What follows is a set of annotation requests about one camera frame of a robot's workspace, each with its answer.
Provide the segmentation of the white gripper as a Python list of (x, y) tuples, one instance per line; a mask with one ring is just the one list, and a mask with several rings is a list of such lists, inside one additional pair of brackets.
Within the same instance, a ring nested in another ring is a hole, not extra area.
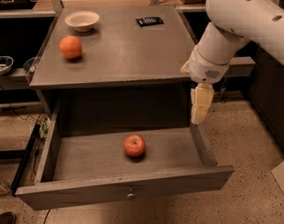
[(190, 74), (192, 81), (198, 83), (191, 89), (192, 124), (198, 125), (205, 120), (214, 97), (211, 84), (219, 82), (228, 69), (229, 64), (218, 65), (203, 58), (198, 51), (198, 45), (194, 47), (189, 60), (181, 66), (180, 73)]

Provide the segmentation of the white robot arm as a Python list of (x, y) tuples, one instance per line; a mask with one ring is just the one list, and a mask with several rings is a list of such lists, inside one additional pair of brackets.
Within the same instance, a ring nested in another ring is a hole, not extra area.
[(180, 71), (192, 88), (192, 123), (202, 123), (212, 103), (213, 85), (224, 77), (235, 53), (253, 41), (284, 65), (284, 9), (279, 0), (206, 0), (210, 19)]

